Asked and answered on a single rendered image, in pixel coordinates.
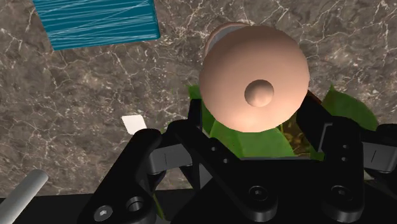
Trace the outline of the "small white flat card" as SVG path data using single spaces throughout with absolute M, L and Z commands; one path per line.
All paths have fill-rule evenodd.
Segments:
M 122 122 L 130 135 L 134 135 L 137 131 L 147 128 L 142 115 L 122 116 Z

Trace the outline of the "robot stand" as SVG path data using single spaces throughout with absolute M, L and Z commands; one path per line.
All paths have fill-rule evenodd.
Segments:
M 32 0 L 54 50 L 160 37 L 154 0 Z

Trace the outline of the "peach round jar with knob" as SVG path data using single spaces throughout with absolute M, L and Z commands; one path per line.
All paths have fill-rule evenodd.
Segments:
M 262 132 L 297 111 L 309 80 L 307 59 L 293 38 L 266 25 L 232 22 L 211 33 L 199 87 L 218 122 L 239 132 Z

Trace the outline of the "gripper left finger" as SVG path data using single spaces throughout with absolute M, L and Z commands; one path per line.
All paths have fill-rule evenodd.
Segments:
M 275 188 L 253 174 L 260 161 L 238 159 L 202 132 L 202 101 L 193 99 L 188 119 L 172 122 L 165 133 L 138 131 L 78 216 L 77 224 L 155 224 L 155 185 L 148 180 L 153 152 L 181 150 L 178 167 L 189 165 L 196 194 L 170 224 L 254 224 L 271 220 L 278 206 Z

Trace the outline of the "green leafy plant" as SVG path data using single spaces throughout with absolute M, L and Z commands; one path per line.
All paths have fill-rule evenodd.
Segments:
M 312 92 L 308 93 L 327 112 L 343 116 L 357 122 L 365 129 L 375 130 L 379 125 L 372 111 L 361 101 L 335 90 L 330 86 L 323 100 Z M 322 160 L 323 153 L 317 153 L 296 124 L 293 115 L 276 128 L 254 133 L 237 132 L 214 119 L 205 106 L 202 106 L 202 128 L 209 137 L 220 140 L 239 158 L 248 157 L 309 157 Z

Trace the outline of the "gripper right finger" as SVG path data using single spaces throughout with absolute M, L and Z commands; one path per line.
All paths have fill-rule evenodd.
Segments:
M 325 179 L 319 208 L 327 223 L 397 223 L 397 200 L 366 186 L 368 169 L 397 194 L 397 124 L 368 130 L 333 116 L 311 92 L 296 112 L 296 122 L 316 152 Z

